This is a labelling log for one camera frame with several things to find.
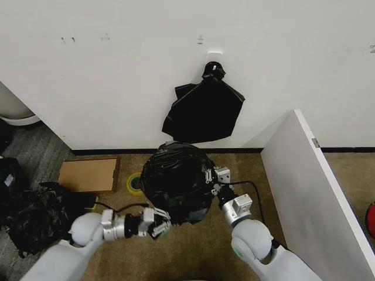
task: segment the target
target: floor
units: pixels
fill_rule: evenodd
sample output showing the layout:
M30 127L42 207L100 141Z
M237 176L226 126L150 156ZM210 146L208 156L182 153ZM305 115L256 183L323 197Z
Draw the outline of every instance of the floor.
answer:
M18 159L32 189L40 182L56 180L64 159L73 157L70 149L43 124L17 129L2 155ZM8 234L0 231L0 281L19 280L38 258L39 255L20 258Z
M18 129L15 140L3 153L17 157L32 182L56 180L64 159L72 158L68 147L46 126ZM375 201L375 153L328 153L325 155L349 204L364 229L367 206ZM273 236L285 243L260 155L210 154L217 165L227 166L233 180L253 180L262 198L266 224ZM118 190L100 200L114 208L128 203L145 202L126 189L126 179L141 171L149 155L122 155ZM254 200L253 218L260 219L254 190L236 187L238 194L248 193ZM374 240L369 238L374 249ZM0 232L0 280L19 280L39 256L21 259L3 231ZM131 238L104 244L92 257L82 280L258 280L253 271L239 260L230 247L230 230L215 200L207 218L195 225L173 227L157 241Z

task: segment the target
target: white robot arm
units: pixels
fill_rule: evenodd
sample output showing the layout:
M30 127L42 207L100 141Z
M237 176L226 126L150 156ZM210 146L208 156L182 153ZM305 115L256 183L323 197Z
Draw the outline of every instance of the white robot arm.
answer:
M215 169L218 178L229 181L228 168ZM219 198L219 207L232 227L232 248L262 281L321 281L294 253L286 250L257 220L250 220L251 198L238 196L229 184L215 184L212 193ZM171 227L170 216L157 208L144 208L139 216L118 216L113 210L101 215L89 213L75 220L71 237L76 246L60 241L49 248L22 281L77 281L86 271L93 253L104 241L145 237L156 238Z
M70 230L75 245L61 240L40 257L21 281L78 281L104 241L133 235L145 237L147 233L155 239L171 227L170 219L167 212L157 208L144 208L140 216L118 216L113 210L104 210L102 215L82 215Z
M227 223L232 227L233 251L246 262L262 281L322 281L311 268L291 251L286 250L257 220L250 220L250 196L238 196L230 185L228 168L215 170L217 177L227 184L216 184L212 193L219 199Z

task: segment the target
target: white partition panel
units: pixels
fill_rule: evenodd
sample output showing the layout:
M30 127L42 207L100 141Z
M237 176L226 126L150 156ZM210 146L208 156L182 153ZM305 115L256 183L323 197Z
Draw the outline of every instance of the white partition panel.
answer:
M288 248L323 280L375 280L375 256L313 138L294 110L261 154Z

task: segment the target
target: wire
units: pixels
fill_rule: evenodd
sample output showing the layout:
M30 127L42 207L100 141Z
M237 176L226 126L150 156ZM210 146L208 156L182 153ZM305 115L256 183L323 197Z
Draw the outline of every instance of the wire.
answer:
M107 208L107 209L111 209L111 210L113 210L115 213L122 212L122 211L124 211L124 210L126 210L126 209L129 209L129 208L131 208L131 207L135 207L135 206L149 207L149 204L148 204L148 203L134 203L134 204L126 205L126 206L124 206L124 207L122 207L122 208L120 208L120 209L118 209L118 210L115 210L115 209L113 209L111 206L106 205L106 204L104 204L104 203L102 203L102 202L95 202L95 204L97 204L97 205L101 205L101 206L103 206L103 207L105 207L105 208Z
M251 180L235 181L233 183L221 183L221 182L219 182L219 184L232 185L232 186L235 186L236 184L244 184L244 183L250 183L254 187L255 193L257 194L260 216L262 218L263 224L265 225L265 219L264 219L264 215L263 215L263 209L262 209L262 203L261 203L261 200L260 200L259 190L258 190L258 187L255 185L255 183L253 183Z

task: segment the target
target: black trash bag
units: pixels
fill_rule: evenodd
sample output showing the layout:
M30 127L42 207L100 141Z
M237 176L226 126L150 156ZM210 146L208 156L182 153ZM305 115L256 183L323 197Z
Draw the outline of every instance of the black trash bag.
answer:
M12 127L0 119L0 152L3 152L12 142L12 131Z
M213 180L206 183L206 171ZM214 163L199 148L181 142L161 145L145 163L139 186L172 224L203 220L211 206Z
M175 101L164 120L164 133L175 141L198 143L232 134L245 98L222 79L220 63L206 64L203 80L175 88Z
M73 221L84 214L74 193L53 182L40 183L38 191L26 190L14 195L7 208L8 234L21 257L68 239Z
M0 227L5 219L9 199L27 189L29 189L29 180L17 159L0 159Z

